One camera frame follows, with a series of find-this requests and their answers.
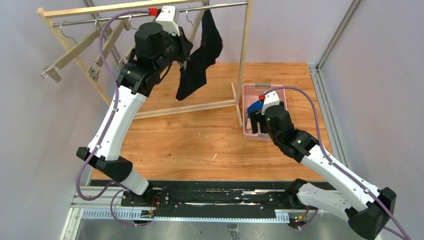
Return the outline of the blue underwear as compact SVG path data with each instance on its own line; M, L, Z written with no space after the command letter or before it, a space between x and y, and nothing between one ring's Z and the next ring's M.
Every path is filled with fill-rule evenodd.
M252 103L251 105L248 106L247 110L246 110L246 114L247 117L250 118L251 117L251 112L252 111L258 111L261 110L263 108L264 103L260 100L255 101L254 103Z

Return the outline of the wooden hanger with black underwear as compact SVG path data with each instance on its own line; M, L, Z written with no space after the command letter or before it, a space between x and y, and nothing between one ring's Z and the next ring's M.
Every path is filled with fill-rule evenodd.
M209 5L210 5L209 0L202 1L202 7L209 6ZM198 29L199 29L200 23L202 21L204 12L205 12L205 9L198 10L197 13L196 13L194 22L192 22L190 33L189 33L188 38L187 38L192 43L194 42L194 39L196 37L196 34L197 34ZM188 61L185 61L184 63L180 63L180 67L185 70L186 67L187 67L187 62Z

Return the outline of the black underwear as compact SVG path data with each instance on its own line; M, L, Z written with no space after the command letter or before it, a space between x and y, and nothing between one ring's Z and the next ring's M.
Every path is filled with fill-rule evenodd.
M209 9L201 20L202 33L200 46L189 57L186 67L180 68L179 86L175 98L186 99L207 84L207 68L216 63L223 50L223 40Z

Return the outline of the wooden hanger with blue underwear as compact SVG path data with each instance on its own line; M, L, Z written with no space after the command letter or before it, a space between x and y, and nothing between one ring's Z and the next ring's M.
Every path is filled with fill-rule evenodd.
M132 26L132 18L133 18L133 14L130 15L130 17L128 18L128 20L124 21L124 28L129 31L129 30L137 30L137 28ZM128 61L131 55L132 50L136 47L135 43L133 42L132 46L129 48L129 50L127 51L127 53L119 60L118 62L118 67L122 68Z

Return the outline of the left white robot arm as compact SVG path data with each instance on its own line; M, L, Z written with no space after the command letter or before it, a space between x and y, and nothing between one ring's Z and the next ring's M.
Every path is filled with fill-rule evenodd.
M162 72L174 61L185 61L193 44L182 27L166 30L157 22L140 25L134 42L128 62L116 78L117 93L99 130L87 147L78 148L76 156L134 194L143 195L149 182L121 156L123 141L136 113L162 81Z

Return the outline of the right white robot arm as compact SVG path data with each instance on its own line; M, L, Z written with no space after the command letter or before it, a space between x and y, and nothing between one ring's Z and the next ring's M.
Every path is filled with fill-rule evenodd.
M363 239L379 235L394 213L397 195L391 188L379 188L342 165L313 135L294 127L284 106L252 110L248 115L253 133L267 133L284 155L314 170L337 190L323 190L298 178L286 189L294 204L339 217Z

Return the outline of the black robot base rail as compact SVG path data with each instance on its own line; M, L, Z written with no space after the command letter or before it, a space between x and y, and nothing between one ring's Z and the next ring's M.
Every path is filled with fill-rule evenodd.
M136 225L151 222L304 224L316 208L295 199L298 181L153 180L142 196L122 191L106 213Z

